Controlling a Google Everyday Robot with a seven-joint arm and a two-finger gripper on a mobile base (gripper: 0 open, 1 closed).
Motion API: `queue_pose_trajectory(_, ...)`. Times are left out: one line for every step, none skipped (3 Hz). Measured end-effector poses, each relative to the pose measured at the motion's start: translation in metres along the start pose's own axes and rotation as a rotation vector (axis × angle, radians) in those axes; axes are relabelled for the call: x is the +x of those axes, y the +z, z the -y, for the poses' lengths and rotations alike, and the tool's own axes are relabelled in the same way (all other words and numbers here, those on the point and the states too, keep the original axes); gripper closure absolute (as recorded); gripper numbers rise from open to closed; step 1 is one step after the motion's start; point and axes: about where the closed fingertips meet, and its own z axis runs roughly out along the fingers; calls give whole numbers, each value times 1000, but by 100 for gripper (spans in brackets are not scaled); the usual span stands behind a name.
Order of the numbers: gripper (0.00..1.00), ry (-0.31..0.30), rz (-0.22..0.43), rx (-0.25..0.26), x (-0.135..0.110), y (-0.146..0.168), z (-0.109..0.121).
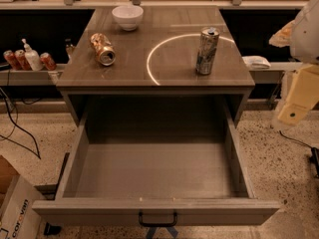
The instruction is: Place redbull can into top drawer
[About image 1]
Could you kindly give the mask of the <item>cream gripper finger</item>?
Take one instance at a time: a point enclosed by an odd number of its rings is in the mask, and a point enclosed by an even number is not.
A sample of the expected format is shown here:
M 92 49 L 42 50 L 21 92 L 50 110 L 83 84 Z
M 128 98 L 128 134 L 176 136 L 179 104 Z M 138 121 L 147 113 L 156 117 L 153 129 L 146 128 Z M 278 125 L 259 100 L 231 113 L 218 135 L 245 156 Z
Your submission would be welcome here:
M 277 119 L 297 125 L 319 103 L 319 66 L 303 64 L 292 74 L 292 82 Z
M 292 36 L 292 30 L 294 26 L 294 21 L 288 22 L 280 30 L 271 36 L 269 39 L 269 44 L 278 48 L 287 47 L 290 45 L 290 40 Z

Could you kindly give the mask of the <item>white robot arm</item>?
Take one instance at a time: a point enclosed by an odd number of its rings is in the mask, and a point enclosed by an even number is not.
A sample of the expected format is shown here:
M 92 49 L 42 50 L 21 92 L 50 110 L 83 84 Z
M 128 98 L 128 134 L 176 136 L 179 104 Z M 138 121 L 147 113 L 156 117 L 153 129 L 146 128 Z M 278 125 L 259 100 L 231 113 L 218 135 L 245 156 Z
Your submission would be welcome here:
M 319 0 L 309 0 L 295 19 L 269 40 L 276 47 L 290 47 L 290 55 L 302 62 L 278 103 L 272 126 L 278 130 L 297 125 L 319 102 Z

